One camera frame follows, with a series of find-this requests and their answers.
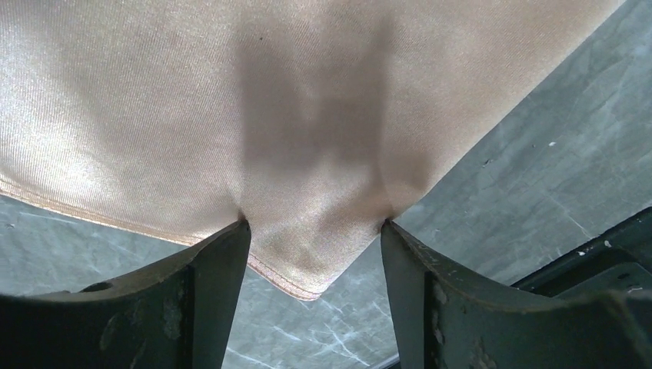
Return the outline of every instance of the gray surface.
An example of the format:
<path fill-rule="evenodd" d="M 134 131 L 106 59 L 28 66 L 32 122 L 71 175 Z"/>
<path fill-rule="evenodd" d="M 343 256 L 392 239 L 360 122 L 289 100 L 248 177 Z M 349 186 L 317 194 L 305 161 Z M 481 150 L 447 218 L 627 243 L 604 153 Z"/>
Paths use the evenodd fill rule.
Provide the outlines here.
<path fill-rule="evenodd" d="M 629 0 L 399 223 L 510 283 L 652 204 L 652 0 Z M 181 247 L 0 198 L 0 291 L 78 290 Z M 378 242 L 316 302 L 245 275 L 226 368 L 396 352 Z"/>

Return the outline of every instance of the stitched hem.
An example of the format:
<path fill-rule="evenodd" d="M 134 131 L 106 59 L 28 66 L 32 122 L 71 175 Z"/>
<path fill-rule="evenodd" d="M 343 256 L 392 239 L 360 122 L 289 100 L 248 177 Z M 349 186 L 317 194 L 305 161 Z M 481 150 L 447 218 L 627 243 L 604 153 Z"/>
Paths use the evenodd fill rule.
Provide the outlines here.
<path fill-rule="evenodd" d="M 89 221 L 91 223 L 100 224 L 111 228 L 117 228 L 123 231 L 143 234 L 145 236 L 174 242 L 176 244 L 192 246 L 193 244 L 201 241 L 201 238 L 197 238 L 195 236 L 169 234 L 149 227 L 143 227 L 128 222 L 107 218 L 105 216 L 86 211 L 69 204 L 64 204 L 60 201 L 44 198 L 43 196 L 33 192 L 17 188 L 13 184 L 9 184 L 7 181 L 3 181 L 2 179 L 0 179 L 0 194 L 33 205 L 37 208 L 53 211 L 55 213 L 75 219 Z M 323 293 L 323 291 L 307 291 L 304 288 L 297 286 L 295 283 L 280 275 L 276 270 L 267 266 L 251 252 L 249 253 L 247 265 L 256 273 L 276 286 L 278 289 L 285 292 L 286 294 L 289 294 L 293 298 L 297 298 L 303 301 L 313 301 L 319 298 L 319 296 L 321 296 Z"/>

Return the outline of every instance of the black object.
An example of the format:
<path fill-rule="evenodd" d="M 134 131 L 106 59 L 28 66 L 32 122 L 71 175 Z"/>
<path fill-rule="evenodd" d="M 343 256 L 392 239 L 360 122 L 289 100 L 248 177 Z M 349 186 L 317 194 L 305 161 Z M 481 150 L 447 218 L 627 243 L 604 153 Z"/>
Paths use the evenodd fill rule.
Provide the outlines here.
<path fill-rule="evenodd" d="M 641 257 L 652 241 L 651 214 L 642 211 L 516 283 L 526 291 L 482 277 L 385 222 L 396 367 L 652 368 L 652 297 L 638 293 L 652 281 Z"/>
<path fill-rule="evenodd" d="M 0 367 L 220 367 L 250 240 L 241 221 L 79 293 L 0 296 Z"/>

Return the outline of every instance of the satin cloth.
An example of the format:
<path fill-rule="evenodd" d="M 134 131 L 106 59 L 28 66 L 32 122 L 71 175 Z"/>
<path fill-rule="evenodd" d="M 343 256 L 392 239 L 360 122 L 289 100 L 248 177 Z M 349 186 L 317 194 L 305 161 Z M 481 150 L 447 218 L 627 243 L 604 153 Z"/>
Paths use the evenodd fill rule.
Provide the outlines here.
<path fill-rule="evenodd" d="M 3 0 L 0 192 L 314 300 L 621 2 Z"/>

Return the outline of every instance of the beige cloth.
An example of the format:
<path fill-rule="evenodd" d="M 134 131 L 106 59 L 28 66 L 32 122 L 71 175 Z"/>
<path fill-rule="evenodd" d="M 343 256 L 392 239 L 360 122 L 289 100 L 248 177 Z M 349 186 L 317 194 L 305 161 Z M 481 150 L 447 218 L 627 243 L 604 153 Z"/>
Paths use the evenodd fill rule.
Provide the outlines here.
<path fill-rule="evenodd" d="M 315 299 L 621 2 L 4 0 L 0 192 Z"/>

